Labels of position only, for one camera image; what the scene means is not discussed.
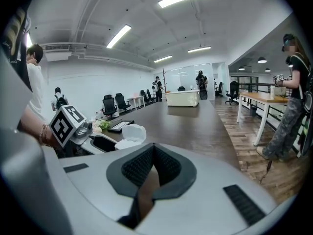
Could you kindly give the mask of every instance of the woman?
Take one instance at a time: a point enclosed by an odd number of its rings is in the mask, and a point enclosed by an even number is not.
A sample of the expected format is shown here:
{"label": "woman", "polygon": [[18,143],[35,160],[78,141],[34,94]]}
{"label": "woman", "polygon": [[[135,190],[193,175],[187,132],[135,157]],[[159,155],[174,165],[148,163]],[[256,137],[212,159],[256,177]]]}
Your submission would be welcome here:
{"label": "woman", "polygon": [[298,130],[303,119],[303,96],[307,90],[310,62],[299,39],[286,34],[283,38],[282,51],[291,56],[292,80],[275,82],[279,87],[292,89],[284,116],[270,143],[264,147],[258,147],[257,153],[265,159],[284,162],[289,158],[289,151],[297,137]]}

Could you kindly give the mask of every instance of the white desk leg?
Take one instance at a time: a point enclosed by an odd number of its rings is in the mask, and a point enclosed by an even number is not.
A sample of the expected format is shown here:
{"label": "white desk leg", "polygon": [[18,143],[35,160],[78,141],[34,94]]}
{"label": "white desk leg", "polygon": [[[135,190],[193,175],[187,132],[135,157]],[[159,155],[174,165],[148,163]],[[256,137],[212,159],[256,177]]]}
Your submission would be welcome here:
{"label": "white desk leg", "polygon": [[243,105],[243,98],[240,95],[239,96],[239,108],[238,108],[237,123],[239,123],[242,105]]}
{"label": "white desk leg", "polygon": [[264,126],[265,126],[265,123],[266,123],[266,119],[267,119],[267,116],[268,116],[268,109],[269,109],[269,105],[265,104],[264,105],[264,111],[263,111],[263,117],[262,117],[261,125],[260,125],[260,128],[259,128],[258,134],[256,135],[256,139],[254,141],[254,146],[257,146],[259,141],[260,141],[260,138],[261,138],[261,135],[263,133]]}
{"label": "white desk leg", "polygon": [[133,101],[134,101],[134,104],[135,104],[135,110],[137,110],[136,99],[134,98]]}

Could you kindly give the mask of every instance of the ceiling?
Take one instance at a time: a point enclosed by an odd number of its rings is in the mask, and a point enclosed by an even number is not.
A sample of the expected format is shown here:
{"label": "ceiling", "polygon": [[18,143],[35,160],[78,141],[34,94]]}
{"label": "ceiling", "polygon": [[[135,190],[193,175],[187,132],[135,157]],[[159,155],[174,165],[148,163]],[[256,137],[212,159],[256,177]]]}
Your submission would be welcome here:
{"label": "ceiling", "polygon": [[[300,26],[297,24],[297,19],[294,14],[291,14],[279,26],[277,26],[270,34],[256,44],[247,54],[229,66],[229,72],[248,72],[248,73],[269,73],[265,72],[266,68],[271,70],[270,73],[288,71],[288,66],[285,63],[287,58],[286,53],[281,51],[283,45],[283,36],[287,33],[296,35],[304,48],[308,47],[306,39]],[[259,57],[264,57],[267,62],[259,64]],[[240,66],[245,67],[245,70],[238,70]]]}
{"label": "ceiling", "polygon": [[113,47],[155,60],[201,46],[226,48],[236,0],[187,0],[166,8],[160,0],[32,0],[33,43],[105,46],[126,24],[132,29]]}

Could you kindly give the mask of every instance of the railing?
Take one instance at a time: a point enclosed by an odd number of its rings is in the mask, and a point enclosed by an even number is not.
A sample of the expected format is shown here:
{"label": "railing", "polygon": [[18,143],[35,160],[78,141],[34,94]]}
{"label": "railing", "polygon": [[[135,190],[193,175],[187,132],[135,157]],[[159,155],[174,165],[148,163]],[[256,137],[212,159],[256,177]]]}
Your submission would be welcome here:
{"label": "railing", "polygon": [[[265,92],[265,93],[270,93],[270,87],[272,85],[276,86],[275,84],[262,84],[262,83],[239,84],[239,92],[246,92],[246,91],[248,91],[248,92]],[[259,86],[265,86],[265,87],[267,87],[267,90],[265,90],[265,91],[264,90],[259,90]],[[291,89],[286,89],[286,97],[288,98],[288,97],[290,97],[290,95],[291,95]],[[248,101],[246,101],[246,98],[245,97],[243,97],[243,98],[244,98],[244,102],[247,103],[248,107],[249,107],[249,104],[250,104],[250,105],[256,106],[258,109],[263,111],[263,109],[258,106],[258,102],[256,102],[256,105],[254,105],[254,104],[252,104],[252,100],[251,99],[248,99]],[[279,112],[280,114],[284,114],[283,111],[280,111],[280,110],[278,110],[278,109],[276,109],[276,108],[274,108],[272,106],[270,106],[269,109],[273,109],[273,110]],[[281,119],[278,118],[277,115],[272,114],[272,113],[270,113],[268,111],[267,118],[268,118],[269,115],[272,118],[276,119],[277,121],[279,121],[279,122],[281,121]]]}

